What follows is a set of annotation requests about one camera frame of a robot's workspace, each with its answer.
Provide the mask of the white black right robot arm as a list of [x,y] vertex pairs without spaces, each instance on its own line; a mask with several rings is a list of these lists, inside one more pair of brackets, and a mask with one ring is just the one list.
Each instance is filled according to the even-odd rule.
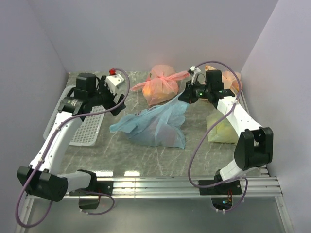
[[231,182],[241,178],[253,168],[271,163],[273,158],[274,134],[271,128],[262,127],[239,104],[238,96],[230,89],[225,89],[220,70],[206,71],[205,82],[201,84],[197,78],[199,69],[189,70],[192,79],[186,83],[178,100],[192,104],[199,99],[208,100],[215,109],[223,114],[212,127],[227,119],[239,137],[233,160],[216,172],[214,188],[220,194],[231,188]]

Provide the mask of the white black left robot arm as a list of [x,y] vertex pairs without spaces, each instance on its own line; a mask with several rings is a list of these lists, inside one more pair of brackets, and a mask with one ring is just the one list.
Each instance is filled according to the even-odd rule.
[[37,156],[28,166],[20,166],[17,178],[29,195],[59,202],[67,192],[81,189],[93,195],[98,189],[96,174],[86,170],[59,175],[60,165],[71,139],[87,117],[96,115],[92,109],[103,107],[102,113],[116,116],[126,106],[127,95],[117,102],[118,86],[124,81],[120,70],[111,69],[108,76],[98,78],[92,73],[80,73],[76,85],[59,102],[55,122]]

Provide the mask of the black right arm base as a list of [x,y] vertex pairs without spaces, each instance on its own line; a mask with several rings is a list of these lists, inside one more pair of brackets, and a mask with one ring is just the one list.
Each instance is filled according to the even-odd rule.
[[239,180],[223,183],[209,188],[199,188],[201,196],[224,196],[222,198],[212,197],[211,202],[215,210],[229,211],[233,208],[233,195],[241,195],[242,188]]

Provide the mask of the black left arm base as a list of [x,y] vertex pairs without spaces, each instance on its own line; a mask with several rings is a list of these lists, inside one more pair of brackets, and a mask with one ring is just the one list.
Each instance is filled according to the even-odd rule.
[[78,189],[69,192],[69,196],[79,197],[79,208],[85,211],[96,210],[102,197],[112,196],[113,181],[97,181],[92,188]]

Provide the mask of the blue printed plastic bag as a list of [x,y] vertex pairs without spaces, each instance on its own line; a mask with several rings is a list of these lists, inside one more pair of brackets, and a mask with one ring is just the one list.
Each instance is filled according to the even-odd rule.
[[133,143],[144,146],[164,146],[184,149],[181,130],[189,104],[174,97],[163,105],[155,105],[135,114],[126,114],[109,127],[111,133],[122,132]]

